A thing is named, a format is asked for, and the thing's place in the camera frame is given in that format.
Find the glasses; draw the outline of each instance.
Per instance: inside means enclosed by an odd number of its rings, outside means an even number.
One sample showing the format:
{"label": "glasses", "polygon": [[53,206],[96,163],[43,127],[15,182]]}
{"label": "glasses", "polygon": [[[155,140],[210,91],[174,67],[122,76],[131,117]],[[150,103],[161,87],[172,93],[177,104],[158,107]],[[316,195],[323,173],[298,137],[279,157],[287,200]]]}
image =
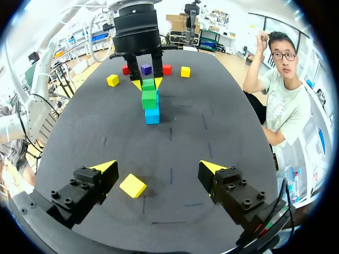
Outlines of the glasses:
{"label": "glasses", "polygon": [[282,58],[285,56],[285,58],[289,61],[294,61],[296,58],[296,55],[292,54],[292,53],[286,53],[286,54],[282,54],[280,52],[273,52],[272,56],[275,58],[275,60],[282,60]]}

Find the purple cube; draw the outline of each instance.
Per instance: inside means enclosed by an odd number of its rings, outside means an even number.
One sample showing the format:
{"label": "purple cube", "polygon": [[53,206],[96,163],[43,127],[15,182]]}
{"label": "purple cube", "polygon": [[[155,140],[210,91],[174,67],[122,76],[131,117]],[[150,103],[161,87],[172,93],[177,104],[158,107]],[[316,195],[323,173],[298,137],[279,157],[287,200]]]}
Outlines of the purple cube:
{"label": "purple cube", "polygon": [[141,65],[141,72],[144,75],[149,75],[152,73],[152,66],[151,65]]}

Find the desk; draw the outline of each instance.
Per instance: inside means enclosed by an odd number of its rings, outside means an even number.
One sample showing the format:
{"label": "desk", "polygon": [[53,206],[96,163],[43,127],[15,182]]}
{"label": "desk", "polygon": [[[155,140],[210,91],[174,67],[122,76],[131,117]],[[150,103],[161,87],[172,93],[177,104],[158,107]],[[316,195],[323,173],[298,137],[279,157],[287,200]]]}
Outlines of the desk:
{"label": "desk", "polygon": [[[49,199],[75,169],[115,159],[120,178],[75,232],[123,249],[222,253],[235,247],[243,229],[210,200],[198,180],[199,160],[237,166],[270,203],[278,196],[272,154],[250,103],[214,56],[171,50],[163,63],[173,73],[159,90],[161,124],[146,125],[141,93],[122,74],[125,61],[103,62],[60,115],[35,187]],[[180,77],[181,66],[191,67],[190,78]],[[111,74],[119,75],[116,87],[107,85]],[[119,188],[130,173],[148,185],[138,199]]]}

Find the man's hair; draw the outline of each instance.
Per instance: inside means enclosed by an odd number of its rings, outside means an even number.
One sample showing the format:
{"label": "man's hair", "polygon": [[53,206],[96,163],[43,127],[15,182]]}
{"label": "man's hair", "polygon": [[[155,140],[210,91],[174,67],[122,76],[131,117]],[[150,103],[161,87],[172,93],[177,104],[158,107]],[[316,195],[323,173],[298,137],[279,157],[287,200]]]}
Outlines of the man's hair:
{"label": "man's hair", "polygon": [[272,52],[271,44],[275,41],[288,41],[292,45],[292,47],[294,48],[295,53],[297,53],[297,50],[296,50],[294,43],[287,36],[287,34],[282,33],[282,32],[272,32],[272,33],[270,33],[269,47],[270,47],[271,52]]}

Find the red cube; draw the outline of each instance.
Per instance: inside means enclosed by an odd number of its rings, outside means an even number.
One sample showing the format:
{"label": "red cube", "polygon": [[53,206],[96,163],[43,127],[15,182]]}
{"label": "red cube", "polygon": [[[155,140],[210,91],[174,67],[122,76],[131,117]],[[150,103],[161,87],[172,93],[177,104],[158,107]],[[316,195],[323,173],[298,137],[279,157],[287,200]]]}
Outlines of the red cube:
{"label": "red cube", "polygon": [[163,66],[164,75],[171,75],[172,74],[172,65],[164,65]]}
{"label": "red cube", "polygon": [[122,72],[124,75],[128,75],[129,74],[129,69],[128,69],[128,66],[127,65],[124,65],[122,67]]}

